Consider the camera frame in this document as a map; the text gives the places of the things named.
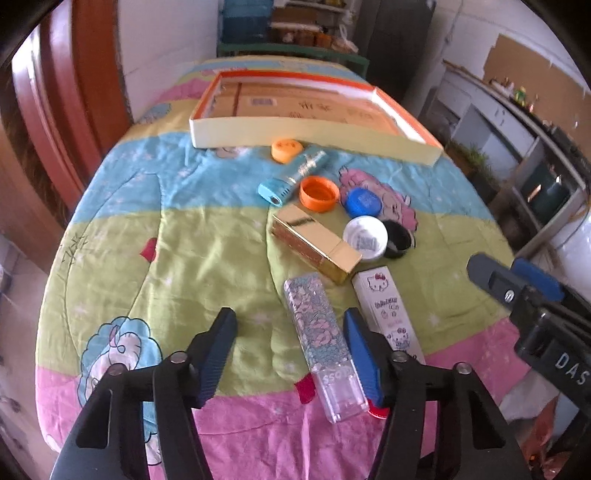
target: open cardboard box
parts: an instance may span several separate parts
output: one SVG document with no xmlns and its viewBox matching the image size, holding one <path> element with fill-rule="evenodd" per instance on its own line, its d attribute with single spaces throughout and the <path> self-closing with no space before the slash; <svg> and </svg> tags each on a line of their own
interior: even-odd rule
<svg viewBox="0 0 591 480">
<path fill-rule="evenodd" d="M 433 165 L 443 147 L 404 108 L 367 83 L 266 70 L 220 72 L 189 120 L 196 148 L 324 147 Z"/>
</svg>

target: orange cap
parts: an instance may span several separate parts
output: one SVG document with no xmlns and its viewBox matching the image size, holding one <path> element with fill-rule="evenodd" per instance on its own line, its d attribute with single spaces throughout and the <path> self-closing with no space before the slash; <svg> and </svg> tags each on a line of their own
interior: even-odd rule
<svg viewBox="0 0 591 480">
<path fill-rule="evenodd" d="M 301 204 L 314 212 L 328 212 L 339 199 L 339 188 L 324 177 L 306 177 L 300 184 Z"/>
<path fill-rule="evenodd" d="M 296 140 L 277 140 L 271 145 L 271 156 L 279 163 L 289 163 L 302 150 L 304 147 Z"/>
</svg>

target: bottle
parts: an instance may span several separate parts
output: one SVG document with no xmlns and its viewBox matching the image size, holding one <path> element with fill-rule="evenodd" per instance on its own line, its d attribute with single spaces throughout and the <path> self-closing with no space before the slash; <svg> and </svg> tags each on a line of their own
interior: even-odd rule
<svg viewBox="0 0 591 480">
<path fill-rule="evenodd" d="M 262 182 L 258 194 L 267 202 L 281 207 L 297 191 L 301 181 L 323 167 L 329 155 L 319 147 L 308 147 L 281 171 L 280 176 Z"/>
<path fill-rule="evenodd" d="M 515 92 L 515 101 L 520 104 L 521 106 L 525 107 L 525 98 L 526 98 L 526 91 L 525 87 L 521 87 L 519 90 Z"/>
<path fill-rule="evenodd" d="M 538 100 L 540 100 L 540 97 L 536 95 L 534 98 L 534 101 L 527 104 L 527 110 L 529 113 L 531 113 L 531 114 L 534 113 L 535 104 L 537 103 Z"/>
</svg>

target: white hello kitty box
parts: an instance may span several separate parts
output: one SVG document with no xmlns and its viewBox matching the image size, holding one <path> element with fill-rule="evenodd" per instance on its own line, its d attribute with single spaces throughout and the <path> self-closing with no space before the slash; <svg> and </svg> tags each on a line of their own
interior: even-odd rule
<svg viewBox="0 0 591 480">
<path fill-rule="evenodd" d="M 388 267 L 359 272 L 352 283 L 369 329 L 383 334 L 392 350 L 404 350 L 424 364 L 423 351 Z"/>
</svg>

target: blue gripper pad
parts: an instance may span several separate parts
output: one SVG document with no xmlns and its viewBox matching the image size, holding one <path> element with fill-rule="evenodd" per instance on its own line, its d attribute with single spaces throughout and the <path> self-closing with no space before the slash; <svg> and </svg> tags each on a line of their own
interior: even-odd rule
<svg viewBox="0 0 591 480">
<path fill-rule="evenodd" d="M 343 335 L 351 351 L 353 363 L 357 369 L 365 396 L 376 407 L 387 407 L 381 381 L 384 375 L 388 375 L 387 361 L 381 361 L 382 355 L 375 355 L 377 352 L 372 352 L 371 348 L 372 343 L 378 344 L 378 350 L 386 348 L 383 358 L 387 359 L 389 352 L 392 352 L 387 340 L 383 335 L 369 330 L 365 320 L 356 308 L 345 311 Z M 384 341 L 382 345 L 380 345 L 379 337 Z"/>
<path fill-rule="evenodd" d="M 187 349 L 192 366 L 199 372 L 197 408 L 202 408 L 215 395 L 237 331 L 236 313 L 224 307 L 217 314 L 212 327 L 196 335 Z"/>
<path fill-rule="evenodd" d="M 511 271 L 535 287 L 546 300 L 556 302 L 564 300 L 561 283 L 527 260 L 517 258 L 511 265 Z"/>
</svg>

